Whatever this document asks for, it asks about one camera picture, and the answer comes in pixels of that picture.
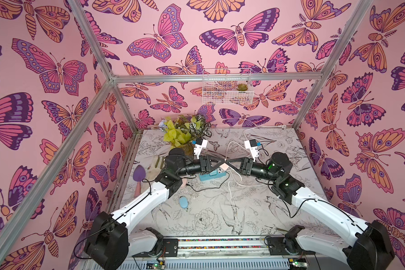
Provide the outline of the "blue power strip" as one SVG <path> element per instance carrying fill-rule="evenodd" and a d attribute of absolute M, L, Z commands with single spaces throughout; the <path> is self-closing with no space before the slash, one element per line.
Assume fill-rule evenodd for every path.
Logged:
<path fill-rule="evenodd" d="M 208 174 L 199 174 L 199 179 L 201 182 L 204 181 L 211 181 L 211 180 L 217 180 L 222 177 L 225 177 L 227 173 L 223 169 L 216 169 Z"/>

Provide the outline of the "pink charger adapter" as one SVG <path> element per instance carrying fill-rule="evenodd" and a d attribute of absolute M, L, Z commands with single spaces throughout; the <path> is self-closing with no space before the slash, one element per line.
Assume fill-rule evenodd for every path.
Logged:
<path fill-rule="evenodd" d="M 227 165 L 226 163 L 223 163 L 222 165 L 219 166 L 222 170 L 224 170 L 225 172 L 229 169 L 229 165 Z"/>

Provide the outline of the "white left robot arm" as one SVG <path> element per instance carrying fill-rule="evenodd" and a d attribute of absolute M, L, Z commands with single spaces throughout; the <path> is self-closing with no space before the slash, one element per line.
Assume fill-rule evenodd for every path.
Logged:
<path fill-rule="evenodd" d="M 161 233 L 151 227 L 135 233 L 134 228 L 183 186 L 184 176 L 208 174 L 224 163 L 225 160 L 211 155 L 200 155 L 192 160 L 181 148 L 171 150 L 160 173 L 149 182 L 148 190 L 124 207 L 96 216 L 83 241 L 87 259 L 94 260 L 104 270 L 116 270 L 128 256 L 145 253 L 157 257 L 163 253 Z"/>

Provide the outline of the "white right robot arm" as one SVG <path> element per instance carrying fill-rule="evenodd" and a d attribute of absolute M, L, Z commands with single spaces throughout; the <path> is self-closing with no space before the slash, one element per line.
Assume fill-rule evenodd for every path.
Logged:
<path fill-rule="evenodd" d="M 275 152 L 265 164 L 248 157 L 227 159 L 226 164 L 238 174 L 268 181 L 276 197 L 312 215 L 336 234 L 318 234 L 296 225 L 284 236 L 289 254 L 319 253 L 352 270 L 385 270 L 395 258 L 388 231 L 380 222 L 355 217 L 318 196 L 290 175 L 293 165 L 286 154 Z"/>

